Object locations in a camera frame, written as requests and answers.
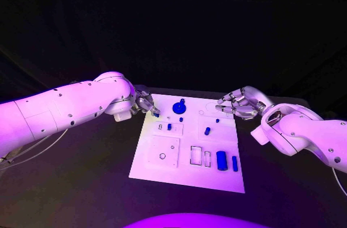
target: white board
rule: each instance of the white board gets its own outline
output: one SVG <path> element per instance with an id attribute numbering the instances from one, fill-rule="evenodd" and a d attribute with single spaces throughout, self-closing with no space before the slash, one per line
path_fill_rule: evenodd
<path id="1" fill-rule="evenodd" d="M 245 193 L 235 116 L 216 110 L 217 100 L 152 96 L 161 116 L 146 114 L 129 177 Z M 183 98 L 187 111 L 178 115 L 172 106 Z M 200 154 L 193 146 L 201 147 L 201 165 L 191 164 L 191 151 L 194 159 Z M 226 152 L 226 171 L 217 169 L 217 151 Z M 206 167 L 206 154 L 210 167 Z M 238 158 L 238 172 L 233 171 L 233 156 Z"/>

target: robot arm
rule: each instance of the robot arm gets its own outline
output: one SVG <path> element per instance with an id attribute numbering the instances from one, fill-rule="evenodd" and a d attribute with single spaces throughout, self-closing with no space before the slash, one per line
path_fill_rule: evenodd
<path id="1" fill-rule="evenodd" d="M 232 106 L 222 103 L 232 100 Z M 308 149 L 326 165 L 347 173 L 347 126 L 346 121 L 324 120 L 317 113 L 301 105 L 278 104 L 253 87 L 229 93 L 216 108 L 233 113 L 243 120 L 262 116 L 261 126 L 252 136 L 265 145 L 292 156 Z"/>
<path id="2" fill-rule="evenodd" d="M 116 121 L 131 119 L 139 110 L 159 115 L 145 86 L 135 89 L 119 72 L 102 74 L 25 99 L 0 104 L 0 157 L 19 146 L 76 127 L 102 113 Z"/>

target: small blue piece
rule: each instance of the small blue piece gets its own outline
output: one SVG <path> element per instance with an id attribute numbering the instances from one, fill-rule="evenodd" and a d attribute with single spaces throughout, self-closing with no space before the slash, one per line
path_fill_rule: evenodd
<path id="1" fill-rule="evenodd" d="M 183 114 L 187 111 L 186 99 L 181 99 L 180 103 L 175 103 L 172 110 L 177 114 Z"/>
<path id="2" fill-rule="evenodd" d="M 206 131 L 204 131 L 204 134 L 209 135 L 209 134 L 210 134 L 210 131 L 212 131 L 212 128 L 207 127 L 207 128 L 206 128 Z"/>
<path id="3" fill-rule="evenodd" d="M 222 170 L 222 171 L 229 170 L 227 154 L 225 151 L 217 152 L 217 167 L 219 167 L 219 170 Z"/>
<path id="4" fill-rule="evenodd" d="M 239 169 L 238 169 L 238 157 L 236 156 L 233 156 L 233 170 L 235 170 L 235 172 L 239 171 Z"/>

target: cable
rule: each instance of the cable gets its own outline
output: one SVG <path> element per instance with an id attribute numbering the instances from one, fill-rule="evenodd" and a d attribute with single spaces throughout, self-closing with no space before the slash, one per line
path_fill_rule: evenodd
<path id="1" fill-rule="evenodd" d="M 345 190 L 345 188 L 343 188 L 343 186 L 342 186 L 342 183 L 340 183 L 339 176 L 337 176 L 337 173 L 336 173 L 336 169 L 334 169 L 334 168 L 333 168 L 333 173 L 334 173 L 334 177 L 336 177 L 337 183 L 339 183 L 339 185 L 340 185 L 340 188 L 342 188 L 342 190 L 343 190 L 343 192 L 345 192 L 345 194 L 346 194 L 346 196 L 347 196 L 347 193 L 346 193 L 346 190 Z"/>
<path id="2" fill-rule="evenodd" d="M 51 137 L 47 136 L 31 148 L 28 148 L 21 154 L 18 154 L 15 157 L 12 157 L 11 159 L 6 159 L 6 157 L 3 157 L 2 159 L 6 159 L 9 162 L 12 162 L 16 158 L 19 158 L 29 150 L 32 150 L 48 138 Z"/>
<path id="3" fill-rule="evenodd" d="M 24 160 L 24 161 L 21 161 L 19 163 L 16 163 L 16 164 L 13 164 L 13 165 L 11 165 L 11 166 L 8 166 L 8 167 L 5 167 L 5 168 L 2 168 L 0 170 L 3 170 L 3 169 L 8 169 L 8 168 L 11 168 L 11 167 L 13 167 L 13 166 L 16 166 L 16 165 L 19 165 L 19 164 L 22 164 L 22 163 L 25 163 L 26 161 L 29 161 L 31 159 L 34 159 L 35 157 L 38 157 L 54 145 L 55 145 L 55 143 L 60 141 L 60 139 L 63 138 L 63 136 L 65 135 L 65 133 L 67 133 L 67 131 L 68 131 L 68 129 L 65 130 L 65 132 L 61 134 L 61 136 L 60 136 L 60 138 L 57 139 L 57 141 L 52 143 L 52 145 L 39 153 L 39 154 L 37 154 L 34 157 L 31 157 L 29 159 L 26 159 L 26 160 Z"/>

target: table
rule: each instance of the table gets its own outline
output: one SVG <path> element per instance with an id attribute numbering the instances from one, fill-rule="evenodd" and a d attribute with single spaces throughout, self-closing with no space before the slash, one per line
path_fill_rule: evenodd
<path id="1" fill-rule="evenodd" d="M 225 95 L 159 88 L 152 92 L 210 99 Z M 274 101 L 308 106 L 301 99 Z M 261 118 L 236 118 L 246 194 L 131 179 L 144 120 L 145 115 L 138 114 L 116 123 L 113 116 L 103 114 L 74 127 L 38 158 L 6 171 L 0 177 L 0 226 L 123 227 L 151 216 L 196 212 L 271 227 L 346 227 L 347 197 L 332 168 L 307 150 L 290 157 L 272 144 L 258 144 L 251 131 Z M 347 186 L 347 175 L 337 175 Z"/>

